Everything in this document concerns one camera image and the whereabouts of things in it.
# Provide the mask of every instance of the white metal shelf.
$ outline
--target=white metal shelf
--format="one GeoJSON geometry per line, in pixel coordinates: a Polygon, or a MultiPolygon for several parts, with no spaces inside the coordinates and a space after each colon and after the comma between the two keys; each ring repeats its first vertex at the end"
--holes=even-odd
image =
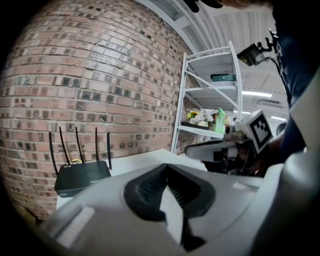
{"type": "Polygon", "coordinates": [[[200,56],[188,60],[187,65],[192,68],[194,73],[211,83],[212,74],[235,74],[233,56],[230,51],[215,53],[213,55],[200,56]]]}
{"type": "Polygon", "coordinates": [[[171,152],[177,147],[179,131],[222,139],[223,133],[181,125],[183,100],[187,97],[200,109],[225,111],[238,110],[238,119],[242,113],[242,82],[238,58],[232,42],[225,47],[205,50],[192,55],[183,55],[178,106],[174,123],[171,152]],[[212,82],[212,74],[234,74],[235,81],[212,82]],[[198,88],[186,88],[186,75],[193,77],[200,85],[198,88]]]}
{"type": "MultiPolygon", "coordinates": [[[[236,82],[231,81],[221,83],[229,85],[213,85],[213,87],[223,92],[233,102],[236,102],[238,95],[238,89],[235,86],[236,82]]],[[[222,108],[225,111],[233,111],[233,109],[235,108],[235,106],[230,103],[230,101],[222,97],[219,92],[211,87],[185,89],[185,93],[196,102],[198,102],[204,109],[216,110],[218,108],[222,108]]]]}
{"type": "Polygon", "coordinates": [[[218,138],[218,139],[222,139],[224,137],[224,134],[220,133],[220,132],[215,132],[215,131],[212,131],[212,130],[199,129],[199,128],[193,128],[193,127],[184,126],[184,125],[179,125],[178,129],[186,131],[186,132],[190,132],[190,133],[193,133],[193,134],[202,135],[202,136],[215,137],[215,138],[218,138]]]}

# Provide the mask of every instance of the potted plant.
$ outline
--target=potted plant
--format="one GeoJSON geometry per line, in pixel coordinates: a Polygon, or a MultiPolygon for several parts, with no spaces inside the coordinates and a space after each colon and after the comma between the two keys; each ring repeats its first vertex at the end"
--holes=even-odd
{"type": "Polygon", "coordinates": [[[190,111],[186,116],[189,119],[189,124],[196,125],[198,121],[195,120],[195,117],[198,115],[197,111],[190,111]]]}
{"type": "Polygon", "coordinates": [[[208,110],[201,110],[194,118],[198,126],[209,127],[209,123],[214,121],[212,113],[208,110]]]}
{"type": "Polygon", "coordinates": [[[190,111],[186,117],[189,119],[189,124],[206,130],[208,130],[209,124],[214,120],[212,113],[205,110],[201,110],[200,112],[190,111]]]}

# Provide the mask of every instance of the wifi router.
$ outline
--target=wifi router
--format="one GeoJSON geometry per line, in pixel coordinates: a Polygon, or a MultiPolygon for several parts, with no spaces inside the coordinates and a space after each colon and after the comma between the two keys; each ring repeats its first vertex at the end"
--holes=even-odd
{"type": "Polygon", "coordinates": [[[98,182],[104,178],[111,177],[111,157],[110,157],[110,133],[107,133],[107,154],[108,154],[108,162],[109,167],[106,161],[99,160],[98,155],[98,142],[97,142],[97,128],[95,128],[95,155],[96,161],[94,162],[85,162],[84,157],[81,153],[81,147],[79,143],[78,130],[75,128],[76,142],[79,149],[79,154],[81,157],[82,163],[70,163],[62,132],[61,127],[59,127],[60,138],[62,143],[63,152],[66,158],[66,164],[60,167],[58,172],[54,150],[52,145],[52,135],[51,131],[49,131],[49,144],[50,144],[50,153],[52,158],[52,163],[54,167],[54,171],[56,174],[56,181],[54,185],[54,190],[61,198],[70,198],[74,197],[77,193],[81,192],[91,184],[98,182]]]}

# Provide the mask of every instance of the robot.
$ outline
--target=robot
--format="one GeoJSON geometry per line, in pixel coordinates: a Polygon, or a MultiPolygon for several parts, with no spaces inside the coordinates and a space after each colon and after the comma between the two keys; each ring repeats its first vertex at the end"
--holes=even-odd
{"type": "Polygon", "coordinates": [[[104,178],[42,224],[45,243],[60,255],[261,255],[320,191],[318,150],[292,155],[264,178],[225,174],[237,145],[250,145],[245,165],[233,168],[241,174],[271,138],[259,110],[223,141],[186,149],[221,173],[164,163],[104,178]]]}
{"type": "Polygon", "coordinates": [[[246,116],[241,122],[225,129],[223,140],[213,140],[187,146],[185,154],[203,161],[209,172],[229,175],[254,175],[251,167],[257,156],[267,150],[266,146],[273,138],[266,116],[257,110],[246,116]],[[238,157],[238,147],[247,149],[247,158],[238,157]]]}

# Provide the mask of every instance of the router antenna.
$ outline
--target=router antenna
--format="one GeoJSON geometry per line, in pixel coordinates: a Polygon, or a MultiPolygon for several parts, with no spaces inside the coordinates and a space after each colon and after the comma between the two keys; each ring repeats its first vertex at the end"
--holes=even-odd
{"type": "Polygon", "coordinates": [[[61,143],[62,143],[62,147],[63,147],[63,152],[66,158],[67,163],[70,165],[70,161],[66,152],[66,148],[65,148],[65,144],[64,144],[64,139],[62,138],[62,132],[61,132],[61,126],[59,126],[59,131],[60,131],[60,138],[61,138],[61,143]]]}
{"type": "Polygon", "coordinates": [[[112,170],[111,167],[111,155],[110,155],[110,131],[106,134],[106,150],[108,154],[108,161],[109,161],[109,169],[112,170]]]}
{"type": "Polygon", "coordinates": [[[95,128],[95,156],[96,156],[96,161],[99,161],[98,157],[98,127],[95,128]]]}
{"type": "Polygon", "coordinates": [[[51,159],[52,159],[52,163],[53,163],[53,167],[54,167],[54,172],[55,172],[55,175],[58,177],[58,170],[57,170],[56,160],[55,160],[55,156],[54,156],[54,149],[52,147],[51,131],[49,131],[49,145],[50,145],[50,153],[51,153],[51,159]]]}
{"type": "Polygon", "coordinates": [[[78,144],[78,149],[79,149],[79,154],[80,154],[81,161],[82,161],[82,163],[85,163],[84,157],[83,157],[83,155],[81,153],[77,127],[75,128],[75,136],[76,136],[76,143],[78,144]]]}

